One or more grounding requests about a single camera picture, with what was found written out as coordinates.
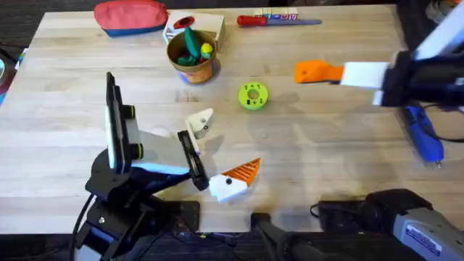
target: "red pencil case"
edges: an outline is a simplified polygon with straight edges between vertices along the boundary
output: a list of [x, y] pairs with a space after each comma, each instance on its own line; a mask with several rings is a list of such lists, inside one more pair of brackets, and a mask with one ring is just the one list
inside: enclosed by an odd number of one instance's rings
[[128, 36], [163, 29], [167, 11], [152, 0], [115, 0], [97, 4], [94, 17], [108, 36]]

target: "green toy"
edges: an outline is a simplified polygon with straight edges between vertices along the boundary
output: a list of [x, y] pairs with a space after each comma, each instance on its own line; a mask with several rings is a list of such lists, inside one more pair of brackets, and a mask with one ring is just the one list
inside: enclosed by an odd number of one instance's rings
[[203, 43], [200, 52], [202, 53], [202, 57], [203, 57], [204, 59], [209, 59], [209, 58], [211, 58], [211, 53], [212, 53], [212, 46], [211, 46], [211, 44], [209, 44], [209, 43]]
[[239, 89], [239, 102], [245, 109], [261, 109], [267, 101], [268, 90], [262, 83], [245, 83]]
[[191, 55], [181, 56], [177, 58], [177, 64], [181, 66], [194, 66], [196, 65], [196, 59]]
[[200, 45], [198, 44], [198, 39], [195, 37], [195, 32], [187, 27], [183, 32], [183, 38], [186, 41], [187, 50], [191, 56], [199, 59], [200, 54]]

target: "label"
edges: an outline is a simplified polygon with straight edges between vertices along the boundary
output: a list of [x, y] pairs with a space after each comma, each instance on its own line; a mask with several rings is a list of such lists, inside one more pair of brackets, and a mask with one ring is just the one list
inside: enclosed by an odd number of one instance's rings
[[417, 228], [411, 225], [407, 225], [406, 234], [415, 239], [420, 244], [422, 244], [425, 248], [430, 250], [430, 252], [434, 253], [436, 256], [439, 256], [442, 253], [442, 246], [437, 244], [433, 239], [429, 238], [427, 235], [419, 231]]

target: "small box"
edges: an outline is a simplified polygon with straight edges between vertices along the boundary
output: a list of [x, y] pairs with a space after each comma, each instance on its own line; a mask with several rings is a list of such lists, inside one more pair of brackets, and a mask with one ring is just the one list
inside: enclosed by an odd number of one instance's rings
[[224, 39], [225, 24], [224, 16], [218, 14], [202, 14], [196, 12], [185, 12], [185, 11], [171, 11], [169, 18], [167, 19], [166, 27], [162, 32], [162, 37], [165, 39], [166, 44], [169, 43], [170, 39], [176, 36], [178, 33], [182, 33], [185, 29], [174, 29], [174, 23], [184, 17], [192, 16], [195, 21], [190, 26], [193, 30], [202, 30], [208, 32], [215, 40], [216, 46], [220, 49], [221, 42]]

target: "blue tool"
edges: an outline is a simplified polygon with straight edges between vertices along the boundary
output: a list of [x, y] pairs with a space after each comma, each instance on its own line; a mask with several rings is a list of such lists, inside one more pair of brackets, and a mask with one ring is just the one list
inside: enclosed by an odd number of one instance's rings
[[440, 140], [430, 137], [424, 132], [427, 128], [435, 133], [431, 121], [419, 103], [408, 104], [399, 109], [405, 124], [405, 129], [416, 151], [426, 163], [436, 163], [440, 168], [444, 157], [443, 144]]

